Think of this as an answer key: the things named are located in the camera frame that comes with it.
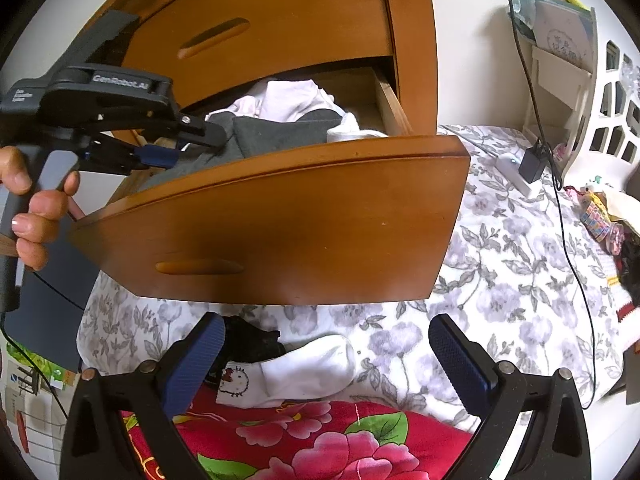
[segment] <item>hello kitty face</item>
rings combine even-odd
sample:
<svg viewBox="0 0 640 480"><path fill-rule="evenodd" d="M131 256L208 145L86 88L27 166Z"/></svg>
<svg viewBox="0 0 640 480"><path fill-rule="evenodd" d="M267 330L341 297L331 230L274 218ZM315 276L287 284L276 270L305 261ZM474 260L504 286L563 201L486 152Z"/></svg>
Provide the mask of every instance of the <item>hello kitty face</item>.
<svg viewBox="0 0 640 480"><path fill-rule="evenodd" d="M249 377L245 373L244 368L236 366L225 369L218 390L232 397L241 397L248 388Z"/></svg>

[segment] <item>blue gripper pad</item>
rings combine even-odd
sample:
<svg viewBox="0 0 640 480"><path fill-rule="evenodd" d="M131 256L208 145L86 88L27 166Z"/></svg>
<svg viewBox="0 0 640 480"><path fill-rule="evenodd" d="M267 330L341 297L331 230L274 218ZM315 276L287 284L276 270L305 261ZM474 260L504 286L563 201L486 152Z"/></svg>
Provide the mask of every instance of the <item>blue gripper pad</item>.
<svg viewBox="0 0 640 480"><path fill-rule="evenodd" d="M467 413L485 418L498 382L494 360L478 343L469 341L447 314L431 319L429 344Z"/></svg>
<svg viewBox="0 0 640 480"><path fill-rule="evenodd" d="M160 361L170 362L162 381L161 402L164 413L172 418L189 409L202 381L225 343L225 320L207 312L183 341L175 342Z"/></svg>

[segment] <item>power adapter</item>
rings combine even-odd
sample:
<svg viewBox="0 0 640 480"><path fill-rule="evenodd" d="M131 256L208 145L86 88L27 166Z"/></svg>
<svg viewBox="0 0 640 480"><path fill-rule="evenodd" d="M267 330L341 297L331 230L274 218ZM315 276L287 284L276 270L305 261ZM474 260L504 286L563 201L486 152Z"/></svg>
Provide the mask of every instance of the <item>power adapter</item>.
<svg viewBox="0 0 640 480"><path fill-rule="evenodd" d="M541 142L527 148L522 157L522 162L518 168L520 176L529 184L540 180L542 172L546 166L545 149Z"/></svg>

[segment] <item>blue textured grip pad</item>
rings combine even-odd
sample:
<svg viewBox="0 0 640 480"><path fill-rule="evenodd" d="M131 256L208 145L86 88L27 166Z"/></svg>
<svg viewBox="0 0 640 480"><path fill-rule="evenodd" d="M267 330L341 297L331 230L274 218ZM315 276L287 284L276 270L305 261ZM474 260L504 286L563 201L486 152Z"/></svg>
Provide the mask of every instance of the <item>blue textured grip pad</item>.
<svg viewBox="0 0 640 480"><path fill-rule="evenodd" d="M172 418L189 409L202 381L225 343L225 320L215 315L166 380L162 408Z"/></svg>
<svg viewBox="0 0 640 480"><path fill-rule="evenodd" d="M466 344L471 345L462 332L460 335L465 338ZM446 325L444 317L436 316L431 320L429 344L433 353L460 397L466 412L485 418L491 408L491 386L465 350L464 342L460 341L459 337Z"/></svg>

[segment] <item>white power strip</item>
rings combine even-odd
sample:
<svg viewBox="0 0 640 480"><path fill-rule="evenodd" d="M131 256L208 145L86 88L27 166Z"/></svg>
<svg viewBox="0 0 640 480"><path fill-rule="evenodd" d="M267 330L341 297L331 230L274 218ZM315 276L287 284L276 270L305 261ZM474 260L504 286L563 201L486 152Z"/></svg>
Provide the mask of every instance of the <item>white power strip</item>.
<svg viewBox="0 0 640 480"><path fill-rule="evenodd" d="M495 161L495 167L524 195L524 198L538 196L542 190L542 182L537 180L530 184L524 180L521 174L518 173L521 162L522 160L516 155L513 155L513 153L503 153L498 156L498 159Z"/></svg>

